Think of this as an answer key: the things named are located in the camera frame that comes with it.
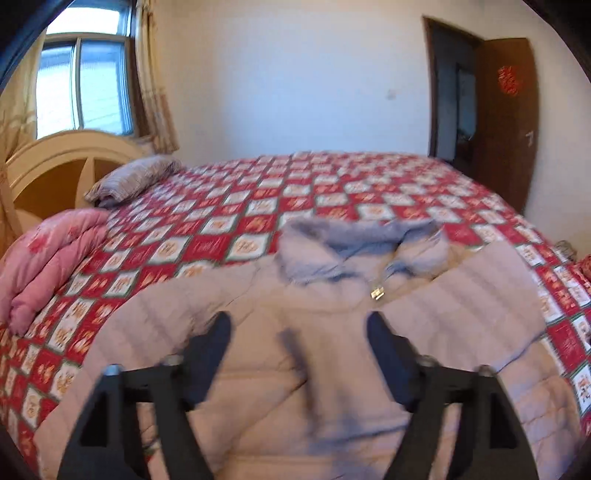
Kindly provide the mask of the lavender quilted down jacket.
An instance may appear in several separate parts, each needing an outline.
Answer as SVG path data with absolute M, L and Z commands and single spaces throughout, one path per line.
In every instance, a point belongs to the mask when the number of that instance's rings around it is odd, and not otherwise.
M 442 365 L 500 376 L 538 474 L 557 479 L 584 441 L 577 401 L 542 342 L 530 268 L 507 241 L 471 251 L 434 221 L 287 222 L 276 254 L 151 285 L 105 322 L 34 441 L 58 474 L 77 416 L 110 364 L 148 367 L 231 317 L 211 394 L 188 416 L 221 479 L 376 479 L 408 424 L 366 322 Z

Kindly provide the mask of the pink folded quilt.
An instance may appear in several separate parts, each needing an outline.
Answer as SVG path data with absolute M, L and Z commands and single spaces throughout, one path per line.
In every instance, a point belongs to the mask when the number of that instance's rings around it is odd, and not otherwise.
M 27 231 L 1 261 L 1 323 L 23 336 L 82 260 L 105 240 L 104 209 L 66 210 Z

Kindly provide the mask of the red patchwork bear bedspread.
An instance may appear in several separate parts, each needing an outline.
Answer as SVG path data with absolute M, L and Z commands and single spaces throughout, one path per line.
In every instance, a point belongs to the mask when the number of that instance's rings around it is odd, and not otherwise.
M 108 316 L 143 288 L 276 251 L 287 220 L 441 222 L 470 248 L 510 241 L 533 272 L 543 343 L 590 422 L 590 284 L 499 196 L 447 163 L 403 154 L 300 153 L 185 169 L 109 217 L 109 234 L 34 309 L 23 337 L 1 334 L 1 419 L 32 469 L 34 433 L 57 406 Z

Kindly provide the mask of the striped grey pillow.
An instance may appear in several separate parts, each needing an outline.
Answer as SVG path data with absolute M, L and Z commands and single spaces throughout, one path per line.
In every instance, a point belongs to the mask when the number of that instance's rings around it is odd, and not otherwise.
M 182 164 L 170 155 L 136 159 L 96 182 L 84 194 L 84 200 L 95 207 L 113 208 L 133 200 L 147 188 L 181 169 Z

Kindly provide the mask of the cream wooden headboard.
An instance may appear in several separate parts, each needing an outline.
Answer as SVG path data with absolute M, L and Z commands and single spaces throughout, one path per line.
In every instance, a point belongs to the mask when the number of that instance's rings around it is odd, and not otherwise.
M 86 208 L 84 194 L 107 174 L 148 155 L 126 137 L 69 130 L 31 140 L 1 132 L 1 252 L 24 232 L 64 210 Z

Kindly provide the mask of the brown wooden door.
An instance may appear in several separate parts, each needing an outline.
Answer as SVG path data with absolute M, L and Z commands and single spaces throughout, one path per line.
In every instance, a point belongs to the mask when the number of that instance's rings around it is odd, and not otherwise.
M 517 97 L 499 88 L 497 71 L 504 65 L 514 66 L 523 81 Z M 522 213 L 536 165 L 539 130 L 538 77 L 528 39 L 488 40 L 478 47 L 476 96 L 473 178 Z M 535 132 L 532 147 L 526 137 L 529 131 Z

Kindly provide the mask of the beige patterned right curtain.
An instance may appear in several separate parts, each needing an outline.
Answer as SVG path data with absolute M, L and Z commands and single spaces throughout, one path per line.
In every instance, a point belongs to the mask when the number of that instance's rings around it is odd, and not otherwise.
M 158 62 L 154 2 L 135 1 L 135 56 L 140 96 L 156 153 L 172 154 L 178 141 Z

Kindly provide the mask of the beige patterned curtain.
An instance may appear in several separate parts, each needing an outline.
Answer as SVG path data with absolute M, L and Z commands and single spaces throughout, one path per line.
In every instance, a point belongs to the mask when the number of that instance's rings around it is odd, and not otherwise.
M 46 31 L 43 30 L 1 94 L 1 162 L 37 136 L 36 85 Z
M 178 141 L 158 62 L 154 2 L 135 1 L 135 56 L 140 96 L 156 153 L 172 154 Z

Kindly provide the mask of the beige patterned left curtain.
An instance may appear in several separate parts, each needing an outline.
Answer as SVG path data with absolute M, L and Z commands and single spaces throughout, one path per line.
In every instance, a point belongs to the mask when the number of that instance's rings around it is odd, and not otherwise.
M 43 30 L 1 94 L 1 162 L 37 136 L 36 85 L 46 31 Z

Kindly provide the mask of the red paper door decoration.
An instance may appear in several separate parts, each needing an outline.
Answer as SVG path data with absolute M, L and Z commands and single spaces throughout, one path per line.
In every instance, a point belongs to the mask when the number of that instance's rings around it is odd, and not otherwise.
M 522 90 L 523 81 L 512 65 L 504 65 L 497 71 L 497 79 L 501 92 L 510 97 L 517 97 Z

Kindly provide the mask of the window with blue glass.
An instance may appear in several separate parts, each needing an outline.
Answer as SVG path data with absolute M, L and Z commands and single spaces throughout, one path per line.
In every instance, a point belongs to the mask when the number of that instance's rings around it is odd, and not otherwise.
M 37 136 L 135 134 L 130 1 L 74 1 L 47 27 L 36 82 Z

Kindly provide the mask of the dark wooden door frame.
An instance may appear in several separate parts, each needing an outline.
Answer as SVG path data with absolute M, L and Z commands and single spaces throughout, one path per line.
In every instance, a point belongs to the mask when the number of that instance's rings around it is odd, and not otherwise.
M 431 92 L 429 152 L 451 164 L 469 162 L 477 130 L 476 51 L 484 39 L 423 18 Z

